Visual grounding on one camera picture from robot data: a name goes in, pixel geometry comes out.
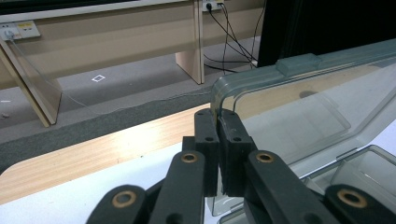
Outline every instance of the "black cable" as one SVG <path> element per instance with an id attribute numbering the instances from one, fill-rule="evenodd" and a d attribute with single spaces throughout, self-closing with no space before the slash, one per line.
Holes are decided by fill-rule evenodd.
<path id="1" fill-rule="evenodd" d="M 226 18 L 227 18 L 227 31 L 226 31 L 226 34 L 228 34 L 228 17 L 226 16 Z M 227 50 L 227 43 L 228 43 L 228 35 L 225 35 L 225 43 L 224 43 L 224 51 L 223 51 L 223 61 L 222 61 L 222 68 L 223 68 L 223 73 L 224 73 L 224 76 L 225 76 L 225 67 L 224 67 L 224 61 L 225 61 L 225 52 L 226 52 L 226 50 Z"/>
<path id="2" fill-rule="evenodd" d="M 215 66 L 212 66 L 212 65 L 209 65 L 209 64 L 206 64 L 206 63 L 204 63 L 204 66 L 210 67 L 210 68 L 213 68 L 213 69 L 216 69 L 216 70 L 220 70 L 220 71 L 226 71 L 226 72 L 231 72 L 231 73 L 237 73 L 237 71 L 234 71 L 234 70 L 222 69 L 222 68 L 215 67 Z"/>
<path id="3" fill-rule="evenodd" d="M 223 27 L 223 26 L 219 23 L 219 21 L 213 16 L 213 14 L 212 14 L 211 11 L 209 11 L 209 14 L 210 14 L 210 16 L 213 18 L 213 20 L 221 27 L 221 29 L 222 29 L 224 32 L 226 32 L 226 30 L 224 29 L 224 27 Z M 227 35 L 228 35 L 233 41 L 235 41 L 235 43 L 238 44 L 242 49 L 244 49 L 245 52 L 247 52 L 247 54 L 248 54 L 252 59 L 256 60 L 254 57 L 252 57 L 252 55 L 250 55 L 250 53 L 248 52 L 247 49 L 245 49 L 241 44 L 239 44 L 239 42 L 238 42 L 235 38 L 233 38 L 233 36 L 231 36 L 231 35 L 228 34 L 228 33 L 227 33 Z"/>
<path id="4" fill-rule="evenodd" d="M 239 48 L 241 49 L 241 51 L 242 51 L 242 53 L 243 53 L 243 56 L 245 56 L 245 57 L 247 58 L 247 60 L 250 61 L 250 68 L 252 69 L 252 68 L 253 68 L 252 65 L 254 65 L 254 64 L 251 62 L 251 58 L 249 58 L 249 57 L 246 55 L 246 53 L 244 52 L 244 49 L 242 49 L 242 45 L 239 44 L 239 42 L 238 42 L 238 40 L 237 40 L 237 38 L 236 38 L 236 35 L 235 35 L 235 33 L 233 32 L 233 27 L 231 26 L 230 21 L 229 21 L 229 19 L 228 19 L 228 10 L 227 10 L 227 7 L 224 6 L 224 4 L 220 4 L 220 5 L 221 5 L 221 8 L 222 8 L 222 10 L 223 10 L 224 16 L 225 16 L 225 18 L 226 18 L 226 20 L 227 20 L 227 31 L 226 31 L 227 36 L 228 36 L 228 26 L 230 26 L 230 29 L 231 29 L 231 32 L 232 32 L 232 34 L 233 34 L 233 38 L 235 39 L 236 44 L 238 44 Z"/>
<path id="5" fill-rule="evenodd" d="M 236 35 L 235 35 L 235 33 L 233 32 L 233 27 L 231 26 L 230 21 L 228 20 L 228 10 L 227 10 L 227 7 L 226 7 L 224 4 L 220 4 L 220 5 L 221 5 L 221 8 L 223 8 L 224 14 L 226 15 L 227 23 L 230 25 L 231 32 L 233 33 L 233 38 L 234 38 L 236 44 L 238 44 L 239 48 L 243 51 L 244 56 L 246 56 L 245 52 L 250 56 L 250 58 L 249 58 L 250 61 L 251 61 L 251 59 L 256 60 L 256 59 L 248 52 L 248 50 L 245 49 L 244 46 L 242 46 L 242 45 L 239 43 L 239 41 L 236 39 Z"/>
<path id="6" fill-rule="evenodd" d="M 212 61 L 212 62 L 215 62 L 215 63 L 249 63 L 249 62 L 245 62 L 245 61 L 219 61 L 219 60 L 211 59 L 211 58 L 207 57 L 205 54 L 204 54 L 204 56 L 205 56 L 209 61 Z"/>
<path id="7" fill-rule="evenodd" d="M 256 23 L 256 29 L 254 29 L 253 45 L 251 46 L 251 53 L 250 53 L 251 55 L 253 55 L 253 53 L 254 53 L 254 43 L 256 42 L 257 28 L 259 27 L 260 19 L 262 18 L 262 15 L 264 14 L 264 9 L 265 9 L 265 7 L 262 8 L 262 13 L 260 14 L 260 17 L 259 17 L 259 19 L 257 20 L 257 23 Z"/>
<path id="8" fill-rule="evenodd" d="M 232 48 L 233 50 L 235 50 L 235 52 L 237 52 L 238 54 L 242 55 L 242 56 L 246 56 L 243 53 L 241 53 L 241 51 L 239 51 L 238 49 L 234 48 L 230 43 L 227 43 L 228 47 Z"/>

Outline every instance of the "wooden table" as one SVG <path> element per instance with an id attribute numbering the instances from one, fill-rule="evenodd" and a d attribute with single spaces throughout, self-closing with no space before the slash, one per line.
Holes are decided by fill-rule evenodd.
<path id="1" fill-rule="evenodd" d="M 0 175 L 0 204 L 60 185 L 194 135 L 193 118 L 201 105 L 19 162 Z"/>

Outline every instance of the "electrical cord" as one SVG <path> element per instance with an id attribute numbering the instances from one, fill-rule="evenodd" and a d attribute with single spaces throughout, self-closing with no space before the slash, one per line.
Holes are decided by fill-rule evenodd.
<path id="1" fill-rule="evenodd" d="M 35 65 L 26 57 L 26 55 L 23 53 L 23 51 L 20 49 L 20 47 L 15 43 L 15 41 L 14 41 L 14 34 L 13 34 L 12 32 L 10 32 L 10 31 L 8 31 L 8 33 L 5 32 L 5 34 L 6 34 L 7 38 L 9 39 L 9 41 L 12 43 L 12 45 L 15 47 L 15 49 L 18 51 L 18 53 L 22 56 L 22 58 L 23 58 L 26 62 L 28 62 L 28 64 L 38 73 L 38 75 L 39 75 L 41 78 L 44 79 L 44 81 L 45 81 L 48 85 L 50 85 L 53 89 L 55 89 L 56 91 L 60 92 L 61 94 L 65 95 L 67 98 L 69 98 L 70 100 L 72 100 L 72 101 L 75 102 L 76 104 L 82 105 L 83 107 L 87 108 L 87 109 L 88 109 L 91 113 L 93 113 L 94 115 L 99 115 L 99 116 L 100 116 L 100 115 L 107 115 L 107 114 L 111 114 L 111 113 L 114 113 L 114 112 L 117 112 L 117 111 L 121 111 L 121 110 L 124 110 L 124 109 L 128 109 L 128 108 L 132 108 L 132 107 L 135 107 L 135 106 L 140 106 L 140 105 L 145 105 L 145 104 L 150 103 L 150 102 L 146 102 L 146 103 L 143 103 L 143 104 L 140 104 L 140 105 L 121 107 L 121 108 L 118 108 L 118 109 L 115 109 L 115 110 L 113 110 L 113 111 L 106 112 L 106 113 L 101 113 L 101 112 L 93 111 L 88 105 L 83 104 L 82 102 L 80 102 L 80 101 L 76 100 L 75 98 L 73 98 L 71 95 L 67 94 L 66 92 L 64 92 L 64 91 L 62 91 L 62 90 L 60 90 L 60 89 L 58 89 L 55 85 L 53 85 L 53 84 L 48 80 L 48 78 L 47 78 L 46 76 L 44 76 L 44 75 L 35 67 Z M 176 95 L 176 96 L 172 96 L 172 97 L 168 97 L 168 98 L 164 98 L 164 99 L 154 100 L 154 101 L 151 101 L 151 102 L 169 101 L 169 100 L 174 100 L 174 99 L 177 99 L 177 98 L 180 98 L 180 97 L 185 97 L 185 96 L 199 96 L 199 95 L 206 95 L 206 94 L 209 94 L 209 93 L 211 93 L 211 91 L 206 91 L 206 92 L 201 92 L 201 93 L 186 93 L 186 94 L 180 94 L 180 95 Z"/>
<path id="2" fill-rule="evenodd" d="M 262 13 L 260 14 L 260 17 L 259 17 L 259 19 L 257 20 L 256 28 L 254 29 L 253 44 L 252 44 L 252 46 L 251 46 L 250 55 L 253 55 L 253 53 L 254 53 L 254 43 L 256 43 L 257 28 L 259 27 L 260 20 L 262 19 L 262 15 L 264 14 L 264 10 L 265 10 L 265 7 L 262 8 Z"/>
<path id="3" fill-rule="evenodd" d="M 238 42 L 238 40 L 237 40 L 236 38 L 234 38 L 232 35 L 230 35 L 229 33 L 227 33 L 226 29 L 225 29 L 225 28 L 219 23 L 219 21 L 213 16 L 213 13 L 212 13 L 212 9 L 211 9 L 211 8 L 208 9 L 208 12 L 209 12 L 210 16 L 213 18 L 213 20 L 214 20 L 214 21 L 220 26 L 220 28 L 227 34 L 227 36 L 229 36 L 233 41 L 235 41 L 235 43 L 236 43 L 240 48 L 242 48 L 242 50 L 243 50 L 244 52 L 246 52 L 247 55 L 250 56 L 250 58 L 256 60 L 256 58 L 254 58 L 254 57 L 248 52 L 248 50 L 245 49 L 245 48 Z"/>
<path id="4" fill-rule="evenodd" d="M 225 76 L 225 67 L 224 67 L 224 61 L 225 61 L 225 52 L 226 52 L 226 50 L 227 50 L 227 43 L 228 43 L 228 35 L 226 35 L 225 36 L 225 43 L 224 43 L 224 51 L 223 51 L 223 60 L 222 60 L 222 68 L 223 68 L 223 73 L 224 73 L 224 76 Z"/>
<path id="5" fill-rule="evenodd" d="M 212 61 L 212 62 L 215 62 L 215 63 L 249 63 L 249 62 L 245 62 L 245 61 L 219 61 L 219 60 L 211 59 L 211 58 L 207 57 L 205 54 L 204 54 L 204 56 L 205 56 L 209 61 Z"/>
<path id="6" fill-rule="evenodd" d="M 233 32 L 233 27 L 231 26 L 230 20 L 228 19 L 228 10 L 227 10 L 227 7 L 226 7 L 224 4 L 219 4 L 219 5 L 221 6 L 222 11 L 223 11 L 224 16 L 225 16 L 226 21 L 227 21 L 227 31 L 226 31 L 226 34 L 227 34 L 227 35 L 226 35 L 226 36 L 228 37 L 228 27 L 230 26 L 231 32 L 232 32 L 232 34 L 233 34 L 233 38 L 236 40 L 236 41 L 235 41 L 236 44 L 238 44 L 239 48 L 241 49 L 241 51 L 242 51 L 242 53 L 243 53 L 243 56 L 245 56 L 245 57 L 247 58 L 247 60 L 250 62 L 250 69 L 252 69 L 252 68 L 253 68 L 252 65 L 254 65 L 254 64 L 251 62 L 251 58 L 249 58 L 249 57 L 246 55 L 246 53 L 244 52 L 244 49 L 241 48 L 242 45 L 238 42 L 238 40 L 237 40 L 237 38 L 236 38 L 236 35 L 235 35 L 235 33 Z"/>
<path id="7" fill-rule="evenodd" d="M 234 71 L 234 70 L 225 69 L 225 68 L 219 68 L 219 67 L 215 67 L 215 66 L 212 66 L 212 65 L 209 65 L 209 64 L 206 64 L 206 63 L 204 63 L 204 66 L 210 67 L 210 68 L 213 68 L 213 69 L 216 69 L 216 70 L 220 70 L 220 71 L 226 71 L 226 72 L 231 72 L 231 73 L 237 73 L 237 72 Z"/>
<path id="8" fill-rule="evenodd" d="M 238 54 L 246 57 L 246 54 L 244 55 L 241 51 L 239 51 L 238 49 L 234 48 L 230 43 L 227 43 L 228 47 L 230 47 L 231 49 L 233 49 L 235 52 L 237 52 Z"/>

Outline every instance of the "electrical outlet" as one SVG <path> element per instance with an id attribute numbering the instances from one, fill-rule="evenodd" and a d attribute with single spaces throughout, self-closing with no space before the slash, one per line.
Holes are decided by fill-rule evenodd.
<path id="1" fill-rule="evenodd" d="M 22 39 L 20 32 L 14 22 L 1 23 L 0 24 L 0 36 L 3 40 L 8 40 L 7 33 L 11 32 L 14 34 L 14 39 Z"/>
<path id="2" fill-rule="evenodd" d="M 40 33 L 33 21 L 17 21 L 0 24 L 0 36 L 3 40 L 8 40 L 7 33 L 12 32 L 14 39 L 40 36 Z"/>
<path id="3" fill-rule="evenodd" d="M 18 21 L 15 22 L 22 38 L 40 36 L 40 33 L 33 21 Z"/>
<path id="4" fill-rule="evenodd" d="M 212 6 L 212 11 L 221 10 L 220 4 L 224 4 L 224 0 L 203 0 L 202 1 L 202 11 L 208 11 L 207 6 Z"/>

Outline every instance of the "black panel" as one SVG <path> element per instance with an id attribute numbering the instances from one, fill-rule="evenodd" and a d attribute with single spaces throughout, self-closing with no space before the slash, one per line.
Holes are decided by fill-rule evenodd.
<path id="1" fill-rule="evenodd" d="M 138 0 L 4 0 L 0 1 L 0 15 L 133 1 Z"/>
<path id="2" fill-rule="evenodd" d="M 387 0 L 268 0 L 259 66 L 396 38 L 393 5 Z"/>

